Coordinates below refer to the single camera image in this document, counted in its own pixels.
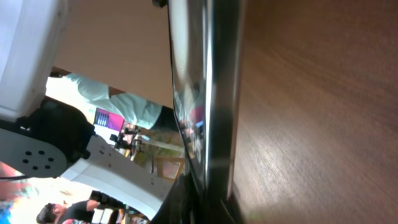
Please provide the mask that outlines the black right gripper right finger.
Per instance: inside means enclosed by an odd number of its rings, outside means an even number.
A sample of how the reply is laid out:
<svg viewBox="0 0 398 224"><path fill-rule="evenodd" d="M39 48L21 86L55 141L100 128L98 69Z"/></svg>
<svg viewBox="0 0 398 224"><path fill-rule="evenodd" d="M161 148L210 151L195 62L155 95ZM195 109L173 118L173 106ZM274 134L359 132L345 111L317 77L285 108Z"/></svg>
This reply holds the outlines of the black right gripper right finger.
<svg viewBox="0 0 398 224"><path fill-rule="evenodd" d="M214 221L221 224L244 224L244 218L241 213L237 198L231 195L224 200L221 197L216 198L216 212Z"/></svg>

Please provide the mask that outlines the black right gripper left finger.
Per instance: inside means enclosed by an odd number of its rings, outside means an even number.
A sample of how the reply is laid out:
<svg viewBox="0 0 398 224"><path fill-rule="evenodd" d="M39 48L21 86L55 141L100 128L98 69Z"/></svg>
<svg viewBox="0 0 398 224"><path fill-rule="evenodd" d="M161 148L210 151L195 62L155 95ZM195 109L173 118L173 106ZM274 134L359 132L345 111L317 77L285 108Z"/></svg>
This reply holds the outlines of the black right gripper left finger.
<svg viewBox="0 0 398 224"><path fill-rule="evenodd" d="M181 175L150 224L191 224L191 213L196 203L197 191L192 175Z"/></svg>

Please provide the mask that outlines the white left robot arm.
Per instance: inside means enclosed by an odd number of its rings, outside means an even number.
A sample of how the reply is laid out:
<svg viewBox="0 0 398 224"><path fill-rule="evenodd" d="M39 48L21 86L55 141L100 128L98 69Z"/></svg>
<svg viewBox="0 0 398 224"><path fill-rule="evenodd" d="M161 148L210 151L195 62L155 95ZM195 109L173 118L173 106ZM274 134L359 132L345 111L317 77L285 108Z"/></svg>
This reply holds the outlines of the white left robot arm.
<svg viewBox="0 0 398 224"><path fill-rule="evenodd" d="M67 1L1 0L1 161L24 177L92 186L170 223L171 183L114 150L78 109L46 96Z"/></svg>

